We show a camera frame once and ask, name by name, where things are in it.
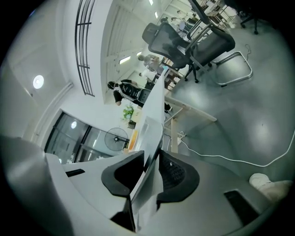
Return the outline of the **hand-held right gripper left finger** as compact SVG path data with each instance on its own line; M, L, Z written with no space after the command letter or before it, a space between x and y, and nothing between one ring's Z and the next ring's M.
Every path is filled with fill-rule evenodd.
M144 152L61 164L46 154L50 203L45 228L53 236L132 236L130 194L143 167Z

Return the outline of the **potted flower plant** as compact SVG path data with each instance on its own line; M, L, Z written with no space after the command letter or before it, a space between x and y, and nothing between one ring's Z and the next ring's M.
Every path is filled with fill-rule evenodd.
M139 122L142 114L142 109L139 106L132 104L126 105L123 109L123 116L121 121L128 129L135 129L136 124Z

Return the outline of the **black window grille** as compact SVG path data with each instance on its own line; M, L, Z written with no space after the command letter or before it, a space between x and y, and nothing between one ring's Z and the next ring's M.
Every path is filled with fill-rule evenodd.
M75 57L80 84L84 95L92 97L94 97L94 93L89 73L88 37L95 2L96 0L79 0L74 32Z

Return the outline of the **silver baking tray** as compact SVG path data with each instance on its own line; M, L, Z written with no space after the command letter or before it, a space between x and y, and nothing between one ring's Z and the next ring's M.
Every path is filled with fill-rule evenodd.
M143 172L130 194L136 233L140 232L156 213L156 198L163 191L163 181L159 173L159 150L162 148L163 130L161 122L146 117L136 139L135 150L144 152Z

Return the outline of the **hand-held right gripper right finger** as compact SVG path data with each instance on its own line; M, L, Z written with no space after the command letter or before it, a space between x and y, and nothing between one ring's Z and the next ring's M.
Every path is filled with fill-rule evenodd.
M161 152L164 190L156 229L164 236L224 236L256 220L270 202L246 180L219 165Z

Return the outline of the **white curved table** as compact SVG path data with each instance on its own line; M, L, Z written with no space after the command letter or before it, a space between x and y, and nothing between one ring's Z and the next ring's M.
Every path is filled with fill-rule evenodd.
M158 132L163 132L164 129L167 129L171 132L171 140L168 141L168 146L171 147L172 152L177 153L178 145L182 142L181 139L185 136L185 134L177 132L177 117L187 111L193 111L199 116L212 122L217 121L214 116L200 109L194 108L169 96L165 96L164 80L167 73L168 70L165 69L146 100L146 103L142 109L140 121L136 124L138 136L132 151L144 150L148 143L151 144L152 141L156 140L156 137L158 137L159 141L161 142L164 133L159 134ZM180 107L180 110L172 115L172 117L168 118L167 121L164 120L165 102Z

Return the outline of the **black office chair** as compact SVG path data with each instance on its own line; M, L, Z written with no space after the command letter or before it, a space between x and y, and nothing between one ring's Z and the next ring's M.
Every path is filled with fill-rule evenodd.
M224 0L224 3L236 10L239 15L241 12L246 14L246 18L241 21L242 28L246 28L245 23L254 21L254 34L258 35L257 24L259 20L268 22L274 29L277 27L271 12L268 0Z

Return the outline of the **round ceiling lamp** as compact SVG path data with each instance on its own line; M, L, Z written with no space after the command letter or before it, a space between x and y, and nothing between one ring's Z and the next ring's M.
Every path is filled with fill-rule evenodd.
M40 89L44 85L44 77L42 75L37 75L33 79L33 87L35 89Z

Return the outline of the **black floor fan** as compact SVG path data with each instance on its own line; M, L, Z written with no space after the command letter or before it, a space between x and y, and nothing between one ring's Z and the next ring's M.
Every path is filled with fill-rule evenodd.
M122 151L127 148L129 138L121 128L112 128L105 134L104 142L107 148L112 151Z

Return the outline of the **black chair with sled base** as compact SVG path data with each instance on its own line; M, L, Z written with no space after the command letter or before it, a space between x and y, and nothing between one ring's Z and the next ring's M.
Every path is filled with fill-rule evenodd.
M253 74L251 66L240 51L234 51L221 60L214 61L223 53L233 50L236 43L230 34L212 24L206 25L197 37L188 42L168 23L161 25L149 23L142 34L142 39L148 44L150 52L162 55L173 63L170 66L171 69L182 69L188 65L189 70L183 77L185 81L188 80L188 75L193 73L195 83L198 83L197 70L201 69L204 73L207 73L204 66L211 67L212 63L221 65L236 56L241 56L246 62L250 70L249 74L227 82L219 83L216 81L215 83L220 87L225 87L249 79Z

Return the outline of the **glass door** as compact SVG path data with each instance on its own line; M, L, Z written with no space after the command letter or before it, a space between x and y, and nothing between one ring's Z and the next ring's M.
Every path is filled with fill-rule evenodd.
M104 138L107 131L62 113L57 119L45 145L45 152L58 156L61 164L71 164L117 156L122 151L106 147Z

